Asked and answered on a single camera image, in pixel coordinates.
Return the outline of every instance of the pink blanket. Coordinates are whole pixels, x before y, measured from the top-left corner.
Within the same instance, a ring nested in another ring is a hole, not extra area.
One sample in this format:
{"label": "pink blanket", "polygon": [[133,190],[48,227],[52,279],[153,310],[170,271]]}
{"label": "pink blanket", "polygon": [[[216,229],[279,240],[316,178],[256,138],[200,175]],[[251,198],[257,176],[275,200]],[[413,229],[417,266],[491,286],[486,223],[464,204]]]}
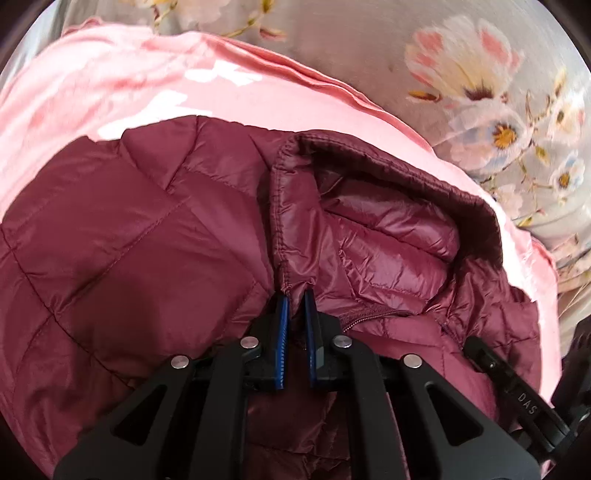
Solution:
{"label": "pink blanket", "polygon": [[408,125],[348,85],[252,45],[201,33],[159,37],[149,28],[96,20],[68,33],[0,92],[0,218],[75,138],[119,138],[126,128],[183,115],[355,135],[484,198],[501,226],[509,282],[538,302],[541,393],[550,397],[560,376],[557,281],[541,244],[518,230],[462,170],[440,161]]}

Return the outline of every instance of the silver screw head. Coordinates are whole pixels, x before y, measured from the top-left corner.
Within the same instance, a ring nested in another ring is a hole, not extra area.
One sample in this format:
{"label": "silver screw head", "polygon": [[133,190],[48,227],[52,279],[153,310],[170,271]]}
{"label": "silver screw head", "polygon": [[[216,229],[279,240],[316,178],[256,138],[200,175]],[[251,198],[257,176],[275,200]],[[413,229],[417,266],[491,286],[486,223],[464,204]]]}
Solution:
{"label": "silver screw head", "polygon": [[414,353],[404,355],[402,361],[404,362],[404,365],[409,368],[418,368],[423,364],[423,359]]}
{"label": "silver screw head", "polygon": [[173,368],[185,368],[189,364],[189,357],[184,355],[177,355],[170,361]]}
{"label": "silver screw head", "polygon": [[258,338],[244,337],[242,340],[240,340],[240,346],[242,348],[246,348],[247,350],[250,350],[252,348],[256,348],[256,347],[258,347]]}
{"label": "silver screw head", "polygon": [[333,338],[333,344],[339,348],[349,348],[351,345],[353,345],[353,340],[351,337],[347,337],[346,335],[337,335],[335,338]]}

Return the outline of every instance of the maroon puffer jacket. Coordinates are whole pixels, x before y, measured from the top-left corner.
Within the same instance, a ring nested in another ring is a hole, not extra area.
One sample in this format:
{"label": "maroon puffer jacket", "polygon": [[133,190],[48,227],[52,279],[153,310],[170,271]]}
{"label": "maroon puffer jacket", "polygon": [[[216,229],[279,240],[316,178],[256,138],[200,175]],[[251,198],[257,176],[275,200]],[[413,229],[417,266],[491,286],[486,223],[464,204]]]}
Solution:
{"label": "maroon puffer jacket", "polygon": [[[418,353],[498,418],[467,335],[540,377],[537,309],[501,255],[483,200],[348,135],[186,117],[80,138],[2,224],[0,410],[51,474],[166,357],[240,337],[276,289],[296,311],[313,285],[350,334]],[[342,406],[309,391],[305,358],[290,345],[287,391],[250,405],[250,478],[348,475]]]}

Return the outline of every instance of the zipper teeth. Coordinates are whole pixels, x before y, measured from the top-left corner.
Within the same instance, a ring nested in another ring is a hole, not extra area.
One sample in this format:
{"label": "zipper teeth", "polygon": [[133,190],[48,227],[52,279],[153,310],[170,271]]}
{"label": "zipper teeth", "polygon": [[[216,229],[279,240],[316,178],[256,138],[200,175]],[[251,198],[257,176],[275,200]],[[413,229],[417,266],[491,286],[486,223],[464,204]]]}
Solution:
{"label": "zipper teeth", "polygon": [[[433,308],[431,307],[431,308],[427,309],[425,313],[429,312],[430,310],[433,310]],[[347,332],[348,330],[351,330],[351,328],[353,328],[355,325],[358,325],[358,324],[360,324],[361,322],[365,322],[365,321],[367,321],[367,320],[375,320],[375,319],[379,319],[379,318],[387,317],[388,315],[393,315],[393,314],[396,314],[396,313],[400,313],[400,310],[393,310],[393,311],[391,311],[391,312],[385,312],[385,313],[380,313],[380,314],[378,314],[378,315],[372,315],[372,316],[369,316],[369,317],[363,317],[363,318],[360,318],[360,319],[358,319],[358,320],[355,320],[354,322],[352,322],[352,323],[348,324],[348,325],[347,325],[347,326],[346,326],[346,327],[343,329],[343,333]],[[439,321],[439,319],[434,319],[434,320],[435,320],[435,321],[436,321],[436,322],[439,324],[439,326],[441,327],[441,329],[442,329],[442,330],[443,330],[443,331],[444,331],[446,334],[448,334],[448,335],[451,337],[451,339],[452,339],[452,340],[455,342],[455,344],[456,344],[456,345],[457,345],[457,346],[460,348],[460,350],[462,350],[462,345],[461,345],[461,343],[460,343],[460,340],[458,340],[458,338],[457,338],[457,337],[456,337],[456,335],[455,335],[455,334],[454,334],[454,333],[451,331],[451,329],[450,329],[450,328],[449,328],[447,325],[444,325],[444,324],[443,324],[441,321]]]}
{"label": "zipper teeth", "polygon": [[393,315],[393,314],[398,313],[398,312],[399,312],[399,310],[393,310],[391,312],[384,312],[384,313],[380,313],[378,315],[372,315],[372,316],[369,316],[369,317],[360,318],[360,319],[355,320],[354,322],[351,322],[350,324],[348,324],[345,327],[345,329],[343,330],[343,333],[345,333],[348,330],[351,330],[351,328],[353,328],[355,325],[357,325],[357,324],[359,324],[361,322],[365,322],[367,320],[375,320],[375,319],[383,318],[383,317],[386,317],[388,315]]}

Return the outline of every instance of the white flower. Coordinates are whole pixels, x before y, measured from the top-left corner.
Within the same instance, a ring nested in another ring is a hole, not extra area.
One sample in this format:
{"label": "white flower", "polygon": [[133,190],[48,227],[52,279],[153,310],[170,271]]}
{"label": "white flower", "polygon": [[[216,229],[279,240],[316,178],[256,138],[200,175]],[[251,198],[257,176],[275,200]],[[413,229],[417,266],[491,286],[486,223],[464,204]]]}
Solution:
{"label": "white flower", "polygon": [[221,16],[221,9],[232,0],[178,0],[176,13],[184,30],[199,24],[213,23]]}
{"label": "white flower", "polygon": [[571,92],[558,99],[552,109],[546,136],[559,143],[575,145],[585,123],[583,92]]}
{"label": "white flower", "polygon": [[523,61],[494,25],[464,15],[418,30],[414,41],[405,52],[412,76],[463,104],[499,98]]}
{"label": "white flower", "polygon": [[574,192],[583,184],[585,163],[579,158],[577,151],[572,151],[550,176],[550,185],[554,194],[563,198]]}
{"label": "white flower", "polygon": [[510,165],[531,142],[533,129],[497,100],[483,100],[450,122],[452,161],[463,170],[488,176]]}
{"label": "white flower", "polygon": [[503,207],[505,213],[511,218],[518,218],[523,206],[523,198],[515,192],[515,184],[507,183],[495,188],[492,192],[493,198]]}

